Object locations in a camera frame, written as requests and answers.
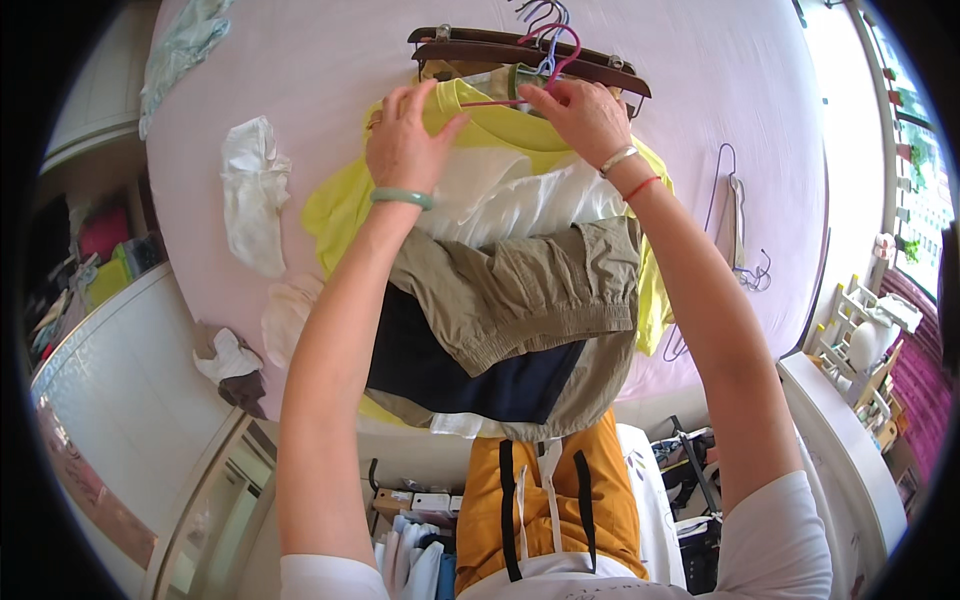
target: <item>jade bangle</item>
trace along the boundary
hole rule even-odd
[[[433,208],[433,198],[429,194],[411,192],[410,190],[399,187],[377,187],[370,193],[370,202],[372,203],[389,200],[416,204],[423,210]]]

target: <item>cardboard box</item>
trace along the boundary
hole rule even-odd
[[[413,503],[414,494],[412,492],[400,492],[398,490],[387,490],[381,488],[373,498],[373,509],[380,513],[380,516],[389,522],[394,522],[394,517],[400,514],[400,511],[409,511]]]

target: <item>sleeve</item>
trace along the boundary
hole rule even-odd
[[[336,556],[280,557],[280,599],[390,600],[380,573],[369,564]]]
[[[804,471],[747,496],[724,518],[721,535],[716,591],[724,597],[829,597],[827,536]]]

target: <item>hand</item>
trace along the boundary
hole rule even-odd
[[[432,194],[457,133],[469,121],[461,113],[431,137],[423,128],[423,102],[437,81],[398,87],[383,99],[383,109],[371,115],[367,167],[378,187],[399,187]]]
[[[516,91],[595,169],[633,143],[626,103],[614,99],[602,84],[562,80],[554,84],[552,95],[530,84]]]

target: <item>bed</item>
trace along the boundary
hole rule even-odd
[[[162,4],[154,44],[184,2]],[[747,264],[757,264],[760,249],[773,258],[770,288],[750,300],[771,354],[786,353],[813,301],[826,219],[822,101],[793,7],[767,0],[568,7],[587,48],[632,62],[650,85],[634,133],[662,157],[678,198],[700,222],[717,149],[733,144],[747,190]],[[285,276],[323,276],[300,210],[359,155],[364,110],[415,73],[406,36],[441,23],[523,32],[515,8],[505,0],[235,2],[225,14],[229,34],[170,91],[147,137],[157,217],[194,319],[230,327],[265,355],[260,315],[272,280],[230,253],[224,229],[218,173],[231,127],[261,114],[273,124],[278,150],[293,161],[281,216]],[[663,360],[665,342],[654,356],[637,356],[620,399],[698,383],[688,356]],[[268,364],[264,377],[261,404],[276,420],[285,372]]]

